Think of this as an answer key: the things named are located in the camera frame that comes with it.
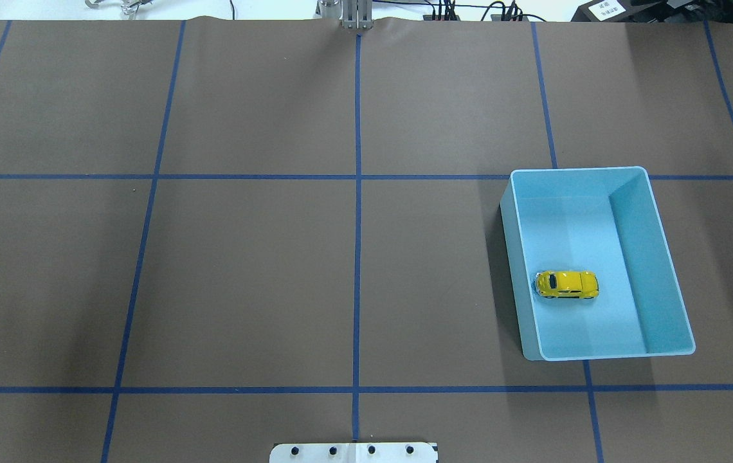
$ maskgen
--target white label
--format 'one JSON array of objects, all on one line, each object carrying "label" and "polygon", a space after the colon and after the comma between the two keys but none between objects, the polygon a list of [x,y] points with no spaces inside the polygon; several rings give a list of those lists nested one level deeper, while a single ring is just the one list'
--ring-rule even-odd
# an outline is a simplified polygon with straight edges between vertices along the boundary
[{"label": "white label", "polygon": [[626,9],[619,3],[619,0],[604,0],[604,2],[590,6],[590,11],[598,18],[598,21],[603,21],[625,12]]}]

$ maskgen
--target light blue plastic bin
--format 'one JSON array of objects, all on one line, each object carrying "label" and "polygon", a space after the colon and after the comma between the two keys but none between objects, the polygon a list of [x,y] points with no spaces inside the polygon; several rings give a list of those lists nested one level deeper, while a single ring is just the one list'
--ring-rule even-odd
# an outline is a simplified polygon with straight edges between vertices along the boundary
[{"label": "light blue plastic bin", "polygon": [[[688,355],[695,340],[642,167],[515,170],[501,199],[523,355]],[[545,299],[543,270],[591,270],[595,299]]]}]

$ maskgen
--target table surface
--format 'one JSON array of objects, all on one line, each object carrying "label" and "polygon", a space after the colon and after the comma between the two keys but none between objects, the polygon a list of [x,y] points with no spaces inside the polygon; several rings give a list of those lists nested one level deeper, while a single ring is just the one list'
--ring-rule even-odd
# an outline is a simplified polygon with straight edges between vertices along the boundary
[{"label": "table surface", "polygon": [[[698,350],[525,360],[508,175],[626,165]],[[0,23],[0,461],[352,439],[733,461],[733,26]]]}]

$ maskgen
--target toy car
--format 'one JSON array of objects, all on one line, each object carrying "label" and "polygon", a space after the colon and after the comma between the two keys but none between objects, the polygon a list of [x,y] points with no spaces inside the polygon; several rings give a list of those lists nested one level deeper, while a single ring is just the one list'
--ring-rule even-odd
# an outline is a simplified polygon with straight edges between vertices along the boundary
[{"label": "toy car", "polygon": [[598,296],[598,278],[588,270],[546,270],[535,275],[535,290],[548,299],[570,297],[592,299]]}]

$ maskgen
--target black device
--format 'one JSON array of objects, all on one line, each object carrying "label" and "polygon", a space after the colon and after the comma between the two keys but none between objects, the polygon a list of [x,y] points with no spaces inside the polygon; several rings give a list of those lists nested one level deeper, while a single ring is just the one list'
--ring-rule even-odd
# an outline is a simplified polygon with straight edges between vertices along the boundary
[{"label": "black device", "polygon": [[733,0],[593,0],[575,11],[575,23],[733,23]]}]

